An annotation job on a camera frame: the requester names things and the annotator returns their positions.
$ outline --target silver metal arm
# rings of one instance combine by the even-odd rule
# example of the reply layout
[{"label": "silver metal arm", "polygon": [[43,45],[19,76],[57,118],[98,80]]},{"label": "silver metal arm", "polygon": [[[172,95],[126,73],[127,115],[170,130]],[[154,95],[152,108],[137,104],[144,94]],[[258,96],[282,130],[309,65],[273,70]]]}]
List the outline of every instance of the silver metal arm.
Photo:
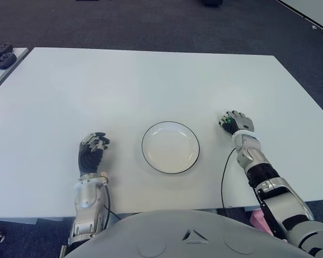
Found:
[{"label": "silver metal arm", "polygon": [[273,169],[261,152],[251,119],[245,118],[244,114],[233,111],[219,124],[233,134],[237,162],[245,171],[265,220],[276,237],[286,239],[315,257],[323,257],[323,223],[314,221],[309,207]]},{"label": "silver metal arm", "polygon": [[108,178],[105,173],[97,173],[103,152],[109,144],[109,140],[104,136],[105,133],[91,133],[80,142],[80,179],[75,186],[76,217],[68,246],[62,247],[60,258],[102,232],[108,223],[110,205],[108,209],[105,208],[109,193]]}]

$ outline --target black glove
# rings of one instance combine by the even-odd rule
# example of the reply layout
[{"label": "black glove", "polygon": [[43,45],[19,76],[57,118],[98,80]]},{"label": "black glove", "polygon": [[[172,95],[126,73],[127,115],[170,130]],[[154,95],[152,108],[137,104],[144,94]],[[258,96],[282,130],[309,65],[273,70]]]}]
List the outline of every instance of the black glove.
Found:
[{"label": "black glove", "polygon": [[91,133],[81,141],[78,156],[80,176],[97,173],[103,151],[108,148],[106,145],[110,143],[109,139],[104,136],[105,133]]},{"label": "black glove", "polygon": [[249,117],[237,111],[226,112],[219,120],[219,125],[230,134],[234,134],[238,130],[254,131],[254,124]]}]

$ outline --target wire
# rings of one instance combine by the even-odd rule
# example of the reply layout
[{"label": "wire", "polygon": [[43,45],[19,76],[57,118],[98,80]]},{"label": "wire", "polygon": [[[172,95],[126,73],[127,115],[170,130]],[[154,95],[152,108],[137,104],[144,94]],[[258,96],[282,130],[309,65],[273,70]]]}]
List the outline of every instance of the wire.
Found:
[{"label": "wire", "polygon": [[117,215],[115,212],[113,212],[112,210],[110,210],[108,207],[106,207],[106,205],[104,204],[104,207],[111,212],[112,215],[114,215],[118,220],[121,220],[121,218],[119,217],[119,215]]},{"label": "wire", "polygon": [[108,186],[106,185],[105,186],[106,188],[106,192],[107,192],[107,198],[108,198],[108,214],[107,214],[107,220],[106,220],[106,223],[104,225],[104,230],[107,229],[108,227],[108,222],[109,222],[109,218],[110,218],[110,208],[111,208],[111,203],[110,203],[110,194],[109,194],[109,189],[108,189]]},{"label": "wire", "polygon": [[223,185],[223,183],[224,183],[224,176],[225,176],[225,171],[226,171],[227,163],[228,163],[228,161],[229,161],[229,159],[230,159],[230,157],[231,157],[232,153],[235,151],[235,149],[236,149],[236,148],[234,148],[234,149],[231,151],[230,155],[228,155],[228,157],[227,157],[226,164],[225,164],[224,171],[223,171],[223,173],[222,173],[222,178],[221,178],[221,190],[220,190],[220,191],[221,191],[221,203],[222,203],[222,209],[224,210],[224,216],[225,216],[225,217],[227,217],[227,214],[226,214],[226,209],[225,209],[225,205],[224,205],[224,198],[223,198],[223,195],[222,195],[222,185]]}]

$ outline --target white plate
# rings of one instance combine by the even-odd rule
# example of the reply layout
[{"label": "white plate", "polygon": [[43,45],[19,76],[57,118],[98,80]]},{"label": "white plate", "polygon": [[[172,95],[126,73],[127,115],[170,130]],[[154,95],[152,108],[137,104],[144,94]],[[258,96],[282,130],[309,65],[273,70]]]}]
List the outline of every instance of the white plate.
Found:
[{"label": "white plate", "polygon": [[176,122],[162,122],[146,131],[142,152],[154,169],[177,174],[194,165],[200,147],[195,134],[188,127]]}]

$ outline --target pink object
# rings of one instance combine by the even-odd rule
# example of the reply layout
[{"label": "pink object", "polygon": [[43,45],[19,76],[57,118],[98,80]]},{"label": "pink object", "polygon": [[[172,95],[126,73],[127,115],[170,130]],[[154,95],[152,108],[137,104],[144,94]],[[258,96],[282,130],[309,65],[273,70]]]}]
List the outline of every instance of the pink object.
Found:
[{"label": "pink object", "polygon": [[264,214],[261,209],[252,212],[250,223],[258,230],[273,235],[267,222],[264,219]]}]

